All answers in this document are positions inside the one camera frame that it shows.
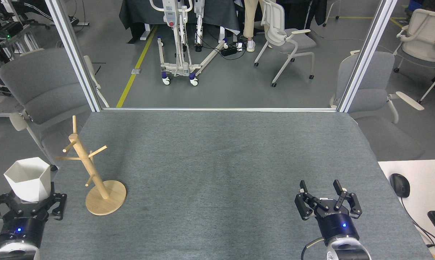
robot equipment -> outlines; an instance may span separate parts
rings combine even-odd
[[[38,260],[44,225],[49,219],[47,211],[58,202],[52,215],[57,217],[56,220],[62,220],[66,199],[66,194],[54,193],[53,182],[50,196],[37,202],[25,202],[14,191],[0,195],[0,205],[4,203],[10,209],[0,219],[3,222],[0,260]]]
[[[322,234],[321,238],[305,246],[301,259],[303,260],[307,248],[323,240],[327,246],[327,260],[371,260],[366,248],[358,241],[359,235],[351,219],[358,219],[362,214],[356,194],[342,188],[337,179],[333,182],[333,186],[340,196],[337,200],[318,199],[308,193],[304,181],[300,182],[300,193],[295,197],[296,207],[303,220],[315,216]],[[345,199],[351,211],[343,206]]]
[[[200,64],[192,64],[190,57],[190,47],[187,43],[187,30],[186,24],[188,21],[187,13],[193,8],[192,0],[188,0],[189,7],[184,5],[183,0],[162,0],[163,8],[157,7],[153,0],[150,0],[150,5],[155,10],[164,12],[163,21],[171,27],[174,34],[174,41],[176,43],[176,64],[170,64],[164,62],[163,56],[163,43],[161,38],[158,37],[158,49],[160,52],[160,66],[161,66],[161,78],[165,85],[170,84],[170,78],[168,74],[176,76],[186,76],[189,78],[190,83],[194,86],[198,85],[197,76],[202,72],[205,66],[216,56],[217,51],[225,48],[225,41],[219,42],[215,51],[211,53]],[[195,7],[194,12],[198,18],[197,32],[195,34],[195,49],[201,51],[202,47],[202,23],[204,14],[204,0],[194,0]],[[185,61],[185,52],[187,52],[188,62]]]

hexagonal white container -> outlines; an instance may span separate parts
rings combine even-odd
[[[51,193],[51,166],[39,157],[15,161],[4,176],[24,201],[37,202]]]

white table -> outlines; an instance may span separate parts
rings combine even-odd
[[[391,174],[399,173],[409,180],[410,196],[402,201],[417,224],[435,236],[435,227],[427,216],[428,211],[435,211],[435,160],[381,161],[378,164],[388,179]],[[431,244],[426,235],[421,236]],[[434,247],[430,251],[435,255]]]

beige pants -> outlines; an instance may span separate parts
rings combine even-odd
[[[244,0],[245,1],[245,29],[244,36],[246,38],[253,37],[254,30],[254,14],[256,13],[256,8],[261,5],[261,9],[264,11],[264,0]]]

chair backrest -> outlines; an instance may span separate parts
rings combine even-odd
[[[343,96],[348,81],[353,72],[359,54],[354,54],[344,59],[338,69],[336,81],[335,102],[338,104]],[[394,56],[388,52],[376,51],[363,76],[354,100],[349,107],[349,112],[373,111],[382,108],[388,100],[389,76],[394,65]]]
[[[410,19],[402,50],[425,61],[435,62],[435,12],[416,9]]]
[[[38,125],[88,106],[64,48],[45,49],[10,61],[0,68],[0,77]]]
[[[261,25],[267,26],[265,33],[267,41],[274,46],[282,46],[285,43],[285,11],[283,7],[270,0],[264,0],[264,12]]]

